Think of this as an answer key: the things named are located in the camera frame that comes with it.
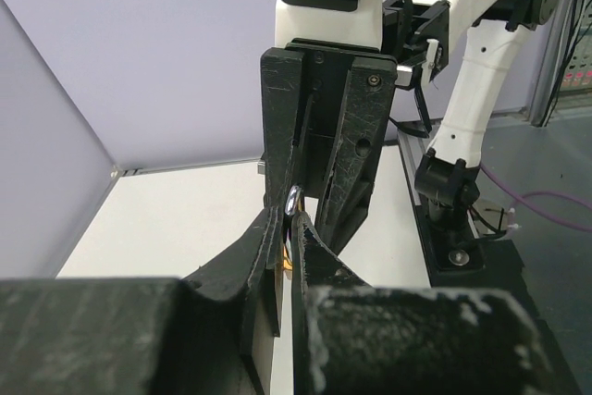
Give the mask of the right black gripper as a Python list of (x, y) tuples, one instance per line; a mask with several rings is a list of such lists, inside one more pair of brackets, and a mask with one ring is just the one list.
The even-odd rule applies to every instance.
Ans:
[(368, 214), (398, 62), (377, 50), (293, 41), (261, 57), (266, 207), (293, 185), (318, 199), (315, 228), (343, 250)]

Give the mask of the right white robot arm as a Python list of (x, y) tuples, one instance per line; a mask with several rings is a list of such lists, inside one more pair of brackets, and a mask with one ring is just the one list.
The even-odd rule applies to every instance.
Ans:
[[(368, 214), (397, 90), (413, 92), (430, 139), (415, 190), (439, 236), (458, 241), (479, 191), (481, 148), (502, 84), (558, 0), (277, 0), (275, 44), (261, 58), (265, 205), (287, 221), (305, 197), (339, 253)], [(424, 89), (465, 40), (439, 127)]]

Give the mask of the long-shackle brass padlock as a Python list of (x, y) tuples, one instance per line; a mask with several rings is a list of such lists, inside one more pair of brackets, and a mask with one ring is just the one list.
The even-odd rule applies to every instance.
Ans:
[(284, 208), (283, 219), (283, 269), (289, 275), (292, 271), (292, 220), (297, 213), (304, 210), (304, 195), (302, 187), (293, 185), (288, 193)]

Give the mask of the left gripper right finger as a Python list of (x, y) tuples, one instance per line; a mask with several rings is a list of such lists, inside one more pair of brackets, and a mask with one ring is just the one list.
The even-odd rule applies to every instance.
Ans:
[(375, 288), (291, 220), (298, 394), (576, 394), (546, 323), (520, 294)]

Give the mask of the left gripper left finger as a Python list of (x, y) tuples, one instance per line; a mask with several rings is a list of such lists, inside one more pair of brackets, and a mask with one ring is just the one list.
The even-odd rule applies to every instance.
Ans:
[(266, 394), (281, 318), (281, 225), (263, 210), (185, 278), (1, 284), (5, 394)]

